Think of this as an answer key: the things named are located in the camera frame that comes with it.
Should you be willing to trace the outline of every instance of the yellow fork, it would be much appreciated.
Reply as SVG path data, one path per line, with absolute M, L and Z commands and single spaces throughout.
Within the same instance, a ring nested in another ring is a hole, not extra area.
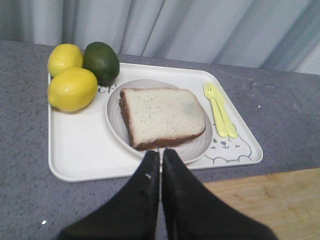
M 212 106 L 213 119 L 215 123 L 215 128 L 220 137 L 226 138 L 228 136 L 227 128 L 225 122 L 221 116 L 217 99 L 215 98 L 215 94 L 212 90 L 212 86 L 210 82 L 207 82 L 204 85 L 204 95 L 207 99 L 210 100 Z

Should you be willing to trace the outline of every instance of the lemon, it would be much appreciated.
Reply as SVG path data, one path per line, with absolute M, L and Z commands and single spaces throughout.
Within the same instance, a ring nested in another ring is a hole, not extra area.
M 49 57 L 48 72 L 52 77 L 72 67 L 82 67 L 84 56 L 76 45 L 65 43 L 55 47 Z
M 120 63 L 115 51 L 106 43 L 90 43 L 84 51 L 83 67 L 94 73 L 100 86 L 109 86 L 119 75 Z
M 81 67 L 71 67 L 55 76 L 48 86 L 48 101 L 52 107 L 73 112 L 87 106 L 98 89 L 96 76 Z

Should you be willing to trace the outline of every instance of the plastic fork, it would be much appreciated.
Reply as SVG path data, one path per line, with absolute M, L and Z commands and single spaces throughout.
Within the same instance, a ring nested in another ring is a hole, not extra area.
M 222 117 L 222 120 L 224 122 L 227 134 L 229 135 L 229 137 L 235 139 L 238 136 L 237 130 L 235 128 L 235 126 L 233 125 L 233 123 L 231 122 L 226 110 L 225 110 L 225 99 L 222 96 L 221 92 L 218 90 L 218 88 L 213 85 L 212 82 L 208 82 L 206 83 L 206 88 L 207 90 L 207 95 L 210 96 L 211 98 L 214 98 L 218 109 L 220 111 L 220 115 Z
M 207 82 L 204 85 L 204 95 L 210 100 L 212 106 L 213 119 L 215 123 L 215 128 L 220 137 L 226 138 L 228 136 L 227 128 L 225 122 L 221 116 L 217 99 L 215 98 L 214 92 L 212 90 L 212 83 Z

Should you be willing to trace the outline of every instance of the bread crust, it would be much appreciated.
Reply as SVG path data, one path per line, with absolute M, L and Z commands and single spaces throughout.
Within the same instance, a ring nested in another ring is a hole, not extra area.
M 185 142 L 188 142 L 188 141 L 191 141 L 193 139 L 198 138 L 206 130 L 206 128 L 204 128 L 203 131 L 199 132 L 198 134 L 188 135 L 188 136 L 185 136 L 185 137 L 177 137 L 175 139 L 157 138 L 154 141 L 142 142 L 142 143 L 136 144 L 135 140 L 134 140 L 134 136 L 133 136 L 132 130 L 131 130 L 131 118 L 130 118 L 131 113 L 130 113 L 130 110 L 128 108 L 126 93 L 125 93 L 124 89 L 122 89 L 120 91 L 119 106 L 120 106 L 121 116 L 123 118 L 124 124 L 125 124 L 126 129 L 127 129 L 127 133 L 128 133 L 128 137 L 129 137 L 129 144 L 130 144 L 131 147 L 133 147 L 134 149 L 136 149 L 138 151 L 150 150 L 150 149 L 154 149 L 156 147 L 159 147 L 159 148 L 174 147 L 174 146 L 177 146 L 177 145 L 180 145 L 180 144 L 183 144 Z

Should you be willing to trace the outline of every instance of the gray countertop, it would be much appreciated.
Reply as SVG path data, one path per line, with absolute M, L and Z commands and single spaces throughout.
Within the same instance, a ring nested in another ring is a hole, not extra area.
M 53 46 L 0 42 L 0 239 L 50 240 L 108 201 L 127 177 L 64 182 L 48 166 Z M 262 162 L 194 170 L 202 182 L 320 167 L 320 76 L 119 55 L 123 63 L 214 75 L 263 149 Z M 156 239 L 166 239 L 159 205 Z

